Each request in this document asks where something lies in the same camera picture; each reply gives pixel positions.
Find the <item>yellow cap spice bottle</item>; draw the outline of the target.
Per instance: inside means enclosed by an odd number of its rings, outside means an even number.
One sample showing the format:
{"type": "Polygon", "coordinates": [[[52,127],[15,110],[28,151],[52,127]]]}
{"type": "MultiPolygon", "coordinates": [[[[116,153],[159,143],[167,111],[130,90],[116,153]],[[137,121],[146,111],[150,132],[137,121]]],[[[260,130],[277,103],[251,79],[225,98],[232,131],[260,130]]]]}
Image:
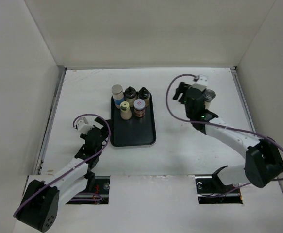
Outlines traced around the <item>yellow cap spice bottle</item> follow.
{"type": "Polygon", "coordinates": [[[123,120],[129,120],[132,117],[130,104],[126,101],[120,104],[120,116],[123,120]]]}

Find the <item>silver cap blue label bottle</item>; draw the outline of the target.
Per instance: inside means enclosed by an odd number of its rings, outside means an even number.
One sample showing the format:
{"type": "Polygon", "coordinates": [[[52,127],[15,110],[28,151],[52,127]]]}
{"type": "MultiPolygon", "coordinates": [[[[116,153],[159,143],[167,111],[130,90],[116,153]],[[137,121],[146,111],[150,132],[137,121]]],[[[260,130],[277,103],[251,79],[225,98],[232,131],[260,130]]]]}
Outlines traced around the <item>silver cap blue label bottle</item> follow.
{"type": "Polygon", "coordinates": [[[112,95],[113,95],[113,101],[114,101],[115,107],[117,109],[120,109],[121,103],[125,101],[122,86],[119,84],[113,85],[112,95]]]}

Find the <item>black cap spice bottle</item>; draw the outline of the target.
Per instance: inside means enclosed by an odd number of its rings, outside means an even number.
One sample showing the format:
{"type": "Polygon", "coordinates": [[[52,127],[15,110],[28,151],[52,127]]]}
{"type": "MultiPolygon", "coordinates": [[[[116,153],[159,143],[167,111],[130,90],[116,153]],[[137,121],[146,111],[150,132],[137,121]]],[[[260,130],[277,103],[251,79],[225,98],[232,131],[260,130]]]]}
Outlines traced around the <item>black cap spice bottle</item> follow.
{"type": "Polygon", "coordinates": [[[145,88],[142,87],[139,91],[138,91],[138,97],[142,100],[146,100],[150,97],[150,93],[149,91],[145,88]]]}
{"type": "Polygon", "coordinates": [[[129,86],[126,88],[124,92],[125,101],[129,103],[129,106],[132,108],[135,100],[137,99],[137,92],[136,89],[129,86]]]}

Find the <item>white lid red logo jar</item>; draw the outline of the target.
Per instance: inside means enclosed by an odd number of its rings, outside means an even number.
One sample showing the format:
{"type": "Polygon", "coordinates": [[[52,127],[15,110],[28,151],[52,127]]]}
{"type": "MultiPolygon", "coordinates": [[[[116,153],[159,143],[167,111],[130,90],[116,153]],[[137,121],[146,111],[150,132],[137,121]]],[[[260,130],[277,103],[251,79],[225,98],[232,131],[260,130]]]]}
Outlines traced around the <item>white lid red logo jar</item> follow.
{"type": "Polygon", "coordinates": [[[136,99],[133,103],[134,113],[137,117],[143,117],[145,115],[146,103],[142,99],[136,99]]]}

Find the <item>black cap spice bottle front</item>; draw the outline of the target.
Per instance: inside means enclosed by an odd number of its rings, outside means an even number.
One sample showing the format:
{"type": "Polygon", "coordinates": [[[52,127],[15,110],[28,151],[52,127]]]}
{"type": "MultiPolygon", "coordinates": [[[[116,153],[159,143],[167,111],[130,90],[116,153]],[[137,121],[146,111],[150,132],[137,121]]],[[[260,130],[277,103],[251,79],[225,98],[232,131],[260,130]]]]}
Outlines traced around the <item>black cap spice bottle front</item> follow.
{"type": "Polygon", "coordinates": [[[129,86],[126,88],[124,92],[125,101],[129,103],[129,106],[132,108],[135,100],[137,99],[137,92],[136,89],[129,86]]]}

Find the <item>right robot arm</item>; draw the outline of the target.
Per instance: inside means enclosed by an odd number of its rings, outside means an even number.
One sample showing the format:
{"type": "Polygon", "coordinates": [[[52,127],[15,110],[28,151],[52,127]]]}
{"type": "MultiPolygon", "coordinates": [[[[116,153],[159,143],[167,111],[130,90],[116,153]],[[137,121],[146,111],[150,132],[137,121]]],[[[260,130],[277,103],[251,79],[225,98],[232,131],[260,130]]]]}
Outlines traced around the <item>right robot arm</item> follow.
{"type": "Polygon", "coordinates": [[[185,106],[186,117],[196,130],[221,141],[244,158],[245,165],[240,170],[247,181],[258,188],[265,187],[283,172],[279,149],[261,136],[230,130],[218,115],[206,109],[206,92],[206,86],[180,82],[173,99],[185,106]]]}

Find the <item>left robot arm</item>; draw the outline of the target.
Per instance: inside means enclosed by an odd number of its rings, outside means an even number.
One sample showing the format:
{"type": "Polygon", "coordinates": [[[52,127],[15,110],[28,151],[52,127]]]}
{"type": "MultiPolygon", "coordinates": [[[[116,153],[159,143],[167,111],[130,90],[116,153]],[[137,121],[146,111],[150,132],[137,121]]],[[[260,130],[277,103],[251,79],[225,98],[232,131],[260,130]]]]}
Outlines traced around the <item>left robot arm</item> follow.
{"type": "Polygon", "coordinates": [[[54,176],[31,181],[13,217],[45,233],[54,224],[61,206],[72,201],[81,202],[75,195],[91,193],[95,188],[92,169],[99,161],[102,151],[110,142],[113,124],[110,120],[93,115],[102,127],[92,126],[80,137],[84,140],[77,154],[54,176]]]}

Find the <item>grey clear cap spice bottle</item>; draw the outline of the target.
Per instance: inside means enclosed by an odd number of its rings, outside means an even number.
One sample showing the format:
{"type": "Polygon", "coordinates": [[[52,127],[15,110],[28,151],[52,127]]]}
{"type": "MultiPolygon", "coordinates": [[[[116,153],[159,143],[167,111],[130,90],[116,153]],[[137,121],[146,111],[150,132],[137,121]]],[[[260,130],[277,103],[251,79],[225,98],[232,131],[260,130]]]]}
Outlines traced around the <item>grey clear cap spice bottle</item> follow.
{"type": "Polygon", "coordinates": [[[206,89],[203,93],[203,97],[204,97],[205,108],[208,109],[211,105],[212,100],[216,97],[216,94],[213,90],[206,89]]]}

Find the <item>black plastic tray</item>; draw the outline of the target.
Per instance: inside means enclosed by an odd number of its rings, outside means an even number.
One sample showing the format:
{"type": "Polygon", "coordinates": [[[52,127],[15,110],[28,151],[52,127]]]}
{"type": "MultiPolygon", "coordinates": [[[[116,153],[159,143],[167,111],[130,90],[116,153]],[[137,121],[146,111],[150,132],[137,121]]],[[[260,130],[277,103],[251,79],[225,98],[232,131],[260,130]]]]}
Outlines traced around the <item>black plastic tray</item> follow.
{"type": "Polygon", "coordinates": [[[145,146],[156,141],[156,128],[152,95],[149,106],[145,108],[145,115],[137,117],[134,108],[131,109],[132,117],[124,120],[120,116],[120,109],[116,108],[111,98],[111,144],[115,147],[145,146]]]}

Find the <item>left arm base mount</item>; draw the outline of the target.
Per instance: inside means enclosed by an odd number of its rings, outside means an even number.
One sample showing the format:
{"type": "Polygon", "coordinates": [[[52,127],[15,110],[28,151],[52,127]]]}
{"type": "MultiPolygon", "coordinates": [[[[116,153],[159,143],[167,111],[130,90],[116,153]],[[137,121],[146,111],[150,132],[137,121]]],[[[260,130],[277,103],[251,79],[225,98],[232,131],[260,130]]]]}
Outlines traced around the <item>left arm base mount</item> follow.
{"type": "Polygon", "coordinates": [[[103,205],[109,204],[110,176],[96,176],[94,172],[89,171],[85,176],[87,180],[86,188],[76,194],[68,205],[103,205]]]}

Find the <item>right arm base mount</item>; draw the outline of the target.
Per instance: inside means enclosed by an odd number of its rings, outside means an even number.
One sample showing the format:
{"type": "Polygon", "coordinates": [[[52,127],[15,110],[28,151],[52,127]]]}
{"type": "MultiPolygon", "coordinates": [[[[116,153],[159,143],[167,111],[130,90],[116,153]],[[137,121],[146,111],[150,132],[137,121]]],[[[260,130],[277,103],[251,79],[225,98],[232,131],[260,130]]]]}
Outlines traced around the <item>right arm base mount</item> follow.
{"type": "Polygon", "coordinates": [[[199,204],[243,204],[239,189],[228,193],[228,191],[238,187],[239,184],[225,185],[218,177],[219,173],[226,167],[223,166],[212,174],[195,176],[199,204]]]}

